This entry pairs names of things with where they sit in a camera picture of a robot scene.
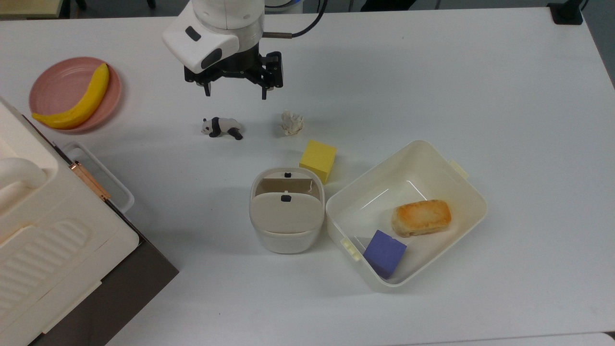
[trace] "yellow cube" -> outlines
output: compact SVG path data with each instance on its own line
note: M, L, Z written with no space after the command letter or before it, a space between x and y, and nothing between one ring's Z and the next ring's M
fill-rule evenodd
M327 183L335 160L335 147L310 140L303 152L299 167L307 168L318 175L323 184Z

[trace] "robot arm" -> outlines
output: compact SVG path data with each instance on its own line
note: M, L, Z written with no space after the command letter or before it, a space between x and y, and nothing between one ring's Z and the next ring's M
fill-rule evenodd
M220 77L245 78L267 91L282 87L282 54L265 57L258 50L263 37L264 0L191 0L164 31L162 39L184 65L184 78L211 94Z

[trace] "black cable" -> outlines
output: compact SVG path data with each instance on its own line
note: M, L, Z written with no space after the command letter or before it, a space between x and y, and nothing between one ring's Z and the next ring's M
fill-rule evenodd
M292 34L292 37L299 37L301 35L304 35L305 33L307 33L308 31L312 30L313 27L316 26L316 24L318 24L318 22L320 21L320 19L322 18L322 15L325 14L325 9L327 8L327 1L328 0L323 0L322 1L322 8L320 9L320 11L318 12L318 17L316 17L316 19L305 29L299 31L298 33L294 33Z
M271 33L268 31L265 31L263 33L263 38L295 38L295 37L299 37L305 33L307 33L308 31L312 30L313 27L316 26L316 24L318 24L318 22L320 21L320 19L322 18L322 15L325 14L325 9L327 8L327 1L328 0L323 0L322 1L322 8L318 11L318 16L316 17L316 19L314 19L314 21L307 26L307 28L299 31L298 33Z

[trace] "metal hinge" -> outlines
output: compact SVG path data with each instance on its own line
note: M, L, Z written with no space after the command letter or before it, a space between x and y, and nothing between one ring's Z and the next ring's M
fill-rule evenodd
M75 161L70 165L71 171L73 171L86 185L90 188L100 199L106 201L111 198L111 195L92 177L90 172L79 163Z

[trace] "pink plate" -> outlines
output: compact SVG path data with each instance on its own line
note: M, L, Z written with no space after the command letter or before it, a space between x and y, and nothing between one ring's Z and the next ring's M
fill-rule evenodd
M97 58L79 57L58 62L41 74L30 90L30 111L40 115L61 113L75 106L85 94L94 70L104 61ZM102 124L115 109L122 84L119 76L109 66L109 84L103 100L94 114L83 124L64 133L84 132Z

